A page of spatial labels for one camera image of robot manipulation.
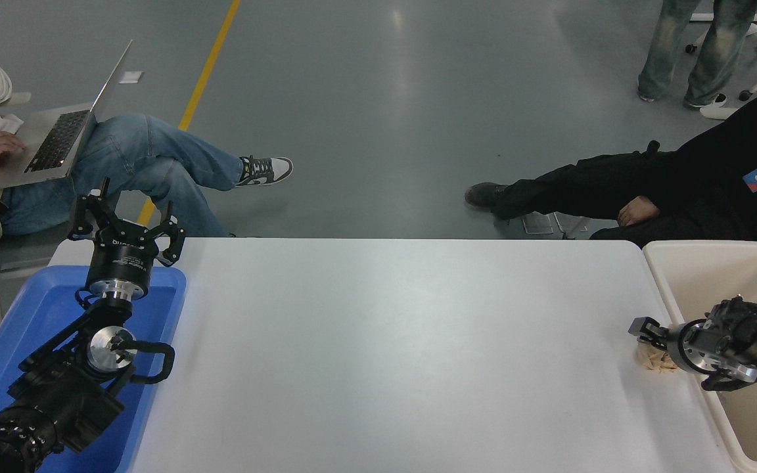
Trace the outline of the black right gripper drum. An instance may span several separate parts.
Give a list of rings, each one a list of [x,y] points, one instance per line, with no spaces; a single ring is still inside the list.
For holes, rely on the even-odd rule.
[[[661,339],[662,339],[662,354],[660,356],[660,359],[658,359],[658,363],[660,363],[660,367],[678,367],[677,363],[673,359],[673,357],[670,354],[670,347],[671,347],[671,341],[672,341],[672,335],[673,329],[675,329],[675,325],[671,324],[667,327],[661,327]]]

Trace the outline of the person's bare hand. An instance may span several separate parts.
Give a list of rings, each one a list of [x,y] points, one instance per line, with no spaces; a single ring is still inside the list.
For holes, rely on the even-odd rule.
[[[660,215],[660,210],[652,200],[646,196],[637,196],[630,200],[618,212],[619,227],[633,227],[640,223],[654,219]]]

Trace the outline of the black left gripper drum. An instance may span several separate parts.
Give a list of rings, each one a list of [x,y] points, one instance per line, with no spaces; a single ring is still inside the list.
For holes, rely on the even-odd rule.
[[[147,228],[129,221],[97,229],[88,270],[88,287],[96,288],[102,282],[124,281],[138,288],[148,288],[158,248],[152,237],[145,236],[147,231]]]

